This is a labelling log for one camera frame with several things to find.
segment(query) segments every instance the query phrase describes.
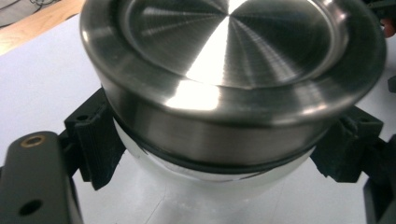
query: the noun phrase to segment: white surface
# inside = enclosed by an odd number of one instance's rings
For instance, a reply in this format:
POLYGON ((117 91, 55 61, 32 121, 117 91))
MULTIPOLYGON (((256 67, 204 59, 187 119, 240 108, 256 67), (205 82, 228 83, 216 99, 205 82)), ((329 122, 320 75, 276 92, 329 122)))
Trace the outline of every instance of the white surface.
MULTIPOLYGON (((396 38, 390 40, 387 72, 360 106, 386 122, 381 136, 396 133, 396 94, 386 80, 396 75, 396 38)), ((0 57, 0 164, 7 146, 25 134, 59 133, 63 120, 100 87, 81 44, 78 17, 0 57)), ((206 216, 163 203, 166 185, 140 169, 125 154, 109 185, 99 191, 76 175, 85 223, 199 223, 206 216)), ((262 196, 224 217, 206 223, 365 223, 362 186, 324 178, 311 160, 262 196)))

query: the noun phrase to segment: stainless steel lid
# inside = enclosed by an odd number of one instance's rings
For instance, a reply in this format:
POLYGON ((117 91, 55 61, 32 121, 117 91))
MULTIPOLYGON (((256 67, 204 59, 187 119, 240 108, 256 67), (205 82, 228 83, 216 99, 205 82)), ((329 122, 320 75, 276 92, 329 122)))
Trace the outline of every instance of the stainless steel lid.
POLYGON ((214 166, 312 147, 386 54, 361 0, 87 1, 81 32, 126 132, 214 166))

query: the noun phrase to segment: metal lid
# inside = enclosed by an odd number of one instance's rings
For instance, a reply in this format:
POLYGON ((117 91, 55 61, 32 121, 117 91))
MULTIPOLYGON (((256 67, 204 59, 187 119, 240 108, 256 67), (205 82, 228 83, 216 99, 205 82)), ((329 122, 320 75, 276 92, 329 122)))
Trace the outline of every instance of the metal lid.
POLYGON ((122 128, 213 165, 303 153, 386 56, 361 0, 87 1, 81 33, 122 128))

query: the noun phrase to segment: wooden surface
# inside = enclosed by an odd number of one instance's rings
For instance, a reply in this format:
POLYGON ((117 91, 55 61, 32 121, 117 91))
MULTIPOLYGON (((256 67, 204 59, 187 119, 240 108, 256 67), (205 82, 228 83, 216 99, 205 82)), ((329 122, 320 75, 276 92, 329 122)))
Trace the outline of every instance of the wooden surface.
POLYGON ((0 30, 0 55, 78 14, 84 0, 62 0, 0 30))

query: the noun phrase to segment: brushed metal surface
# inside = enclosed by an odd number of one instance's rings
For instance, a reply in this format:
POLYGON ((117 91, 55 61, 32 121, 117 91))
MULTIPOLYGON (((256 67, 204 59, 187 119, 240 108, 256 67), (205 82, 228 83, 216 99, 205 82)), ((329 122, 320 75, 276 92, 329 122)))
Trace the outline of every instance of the brushed metal surface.
POLYGON ((81 34, 125 132, 218 166, 304 153, 386 55, 360 0, 87 1, 81 34))

